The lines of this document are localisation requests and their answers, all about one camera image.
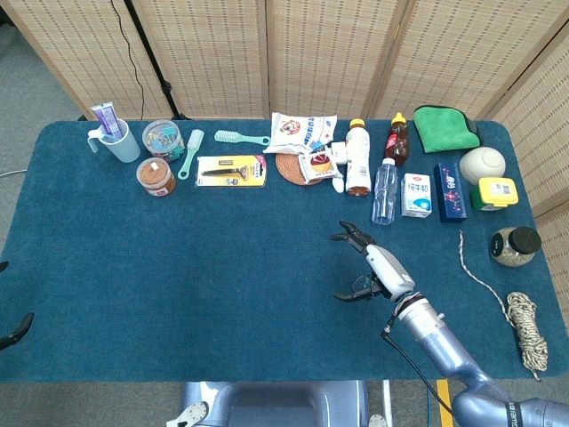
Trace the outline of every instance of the black lid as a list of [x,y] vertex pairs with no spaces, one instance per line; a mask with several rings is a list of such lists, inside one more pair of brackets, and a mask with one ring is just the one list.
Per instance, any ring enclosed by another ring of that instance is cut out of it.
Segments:
[[529,227],[517,227],[508,236],[509,245],[523,255],[533,254],[541,248],[541,238],[537,231]]

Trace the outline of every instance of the yellow strip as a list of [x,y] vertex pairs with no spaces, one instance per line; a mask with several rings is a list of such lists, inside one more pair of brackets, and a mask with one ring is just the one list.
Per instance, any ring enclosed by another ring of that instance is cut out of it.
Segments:
[[[448,381],[446,380],[437,380],[437,393],[441,400],[444,403],[451,407],[451,395],[448,391]],[[443,408],[442,405],[438,405],[438,408],[441,412],[441,426],[442,427],[453,427],[453,416],[448,413],[446,409]]]

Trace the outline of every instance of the toothbrush cup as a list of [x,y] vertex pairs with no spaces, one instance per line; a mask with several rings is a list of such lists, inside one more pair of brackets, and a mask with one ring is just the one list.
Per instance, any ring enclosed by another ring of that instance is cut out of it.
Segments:
[[97,142],[100,142],[105,147],[107,147],[110,152],[113,153],[121,162],[131,163],[139,158],[140,147],[132,136],[132,132],[128,127],[128,124],[120,118],[117,120],[118,125],[121,128],[121,132],[123,133],[123,138],[117,141],[113,141],[114,138],[112,136],[106,135],[102,126],[100,126],[99,129],[89,131],[87,134],[87,142],[89,143],[89,146],[91,147],[93,153],[96,153],[99,150]]

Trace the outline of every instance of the metal rod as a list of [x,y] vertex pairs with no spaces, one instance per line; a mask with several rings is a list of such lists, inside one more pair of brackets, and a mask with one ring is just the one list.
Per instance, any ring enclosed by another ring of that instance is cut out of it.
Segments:
[[144,49],[146,50],[148,57],[150,58],[150,63],[152,64],[152,68],[154,69],[154,72],[156,73],[156,77],[158,77],[158,81],[160,82],[160,86],[162,87],[162,92],[163,92],[164,96],[166,97],[168,104],[170,105],[170,109],[172,110],[172,114],[173,114],[172,119],[173,120],[185,120],[185,119],[187,119],[187,117],[185,117],[183,114],[181,114],[178,111],[178,108],[176,107],[176,103],[174,102],[174,99],[172,97],[172,85],[170,85],[170,82],[168,82],[167,80],[164,79],[164,75],[162,74],[162,70],[160,69],[160,66],[158,65],[158,61],[156,60],[156,56],[154,55],[154,52],[152,52],[152,47],[150,47],[150,42],[148,41],[148,38],[146,37],[146,33],[144,32],[144,27],[142,27],[142,23],[140,22],[139,15],[136,12],[136,9],[134,8],[134,4],[132,4],[131,0],[124,0],[124,5],[126,6],[126,9],[128,10],[129,14],[131,15],[132,22],[134,23],[134,27],[136,27],[136,31],[139,33],[140,40],[141,40],[142,44],[144,45]]
[[393,427],[393,415],[391,413],[391,388],[389,387],[389,380],[381,382],[381,395],[383,396],[383,414],[385,416],[385,423],[388,427]]

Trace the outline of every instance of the snack bag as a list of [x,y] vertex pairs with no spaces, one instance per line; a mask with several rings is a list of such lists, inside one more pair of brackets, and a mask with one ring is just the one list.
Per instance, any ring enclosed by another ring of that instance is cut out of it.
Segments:
[[273,113],[271,140],[264,153],[311,153],[328,144],[334,136],[336,116],[294,117]]
[[299,154],[299,164],[306,184],[323,178],[343,178],[333,161],[332,150],[328,147],[316,153]]

